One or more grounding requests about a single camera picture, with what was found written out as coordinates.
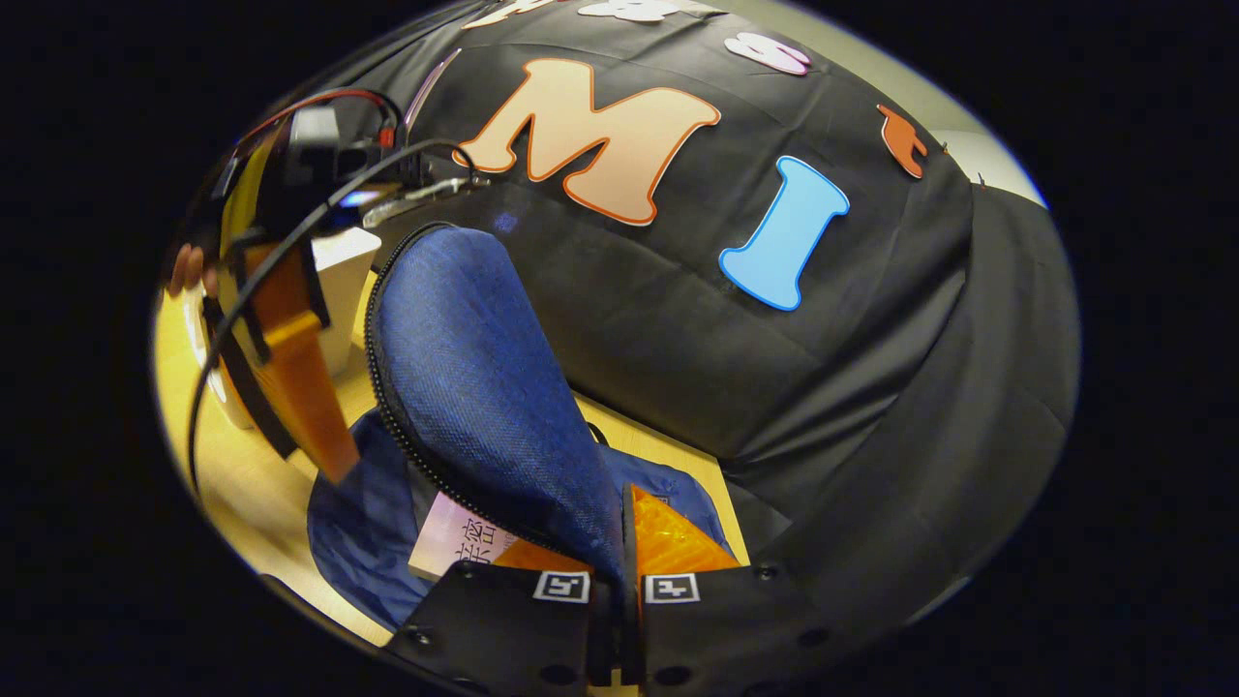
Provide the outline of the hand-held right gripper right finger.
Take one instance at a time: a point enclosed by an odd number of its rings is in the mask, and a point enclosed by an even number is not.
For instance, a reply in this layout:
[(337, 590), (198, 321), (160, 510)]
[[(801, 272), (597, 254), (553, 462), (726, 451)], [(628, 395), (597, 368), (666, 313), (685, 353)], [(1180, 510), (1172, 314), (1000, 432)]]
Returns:
[(841, 660), (843, 631), (782, 565), (641, 572), (636, 487), (622, 499), (622, 680), (639, 696), (788, 696)]

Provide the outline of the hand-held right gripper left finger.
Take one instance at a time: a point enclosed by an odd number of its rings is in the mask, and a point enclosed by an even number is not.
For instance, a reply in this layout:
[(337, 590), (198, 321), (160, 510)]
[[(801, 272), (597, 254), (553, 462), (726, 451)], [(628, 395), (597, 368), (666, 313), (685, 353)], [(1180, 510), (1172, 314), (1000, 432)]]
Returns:
[(620, 578), (518, 539), (496, 563), (450, 565), (385, 652), (456, 696), (591, 696), (620, 619)]

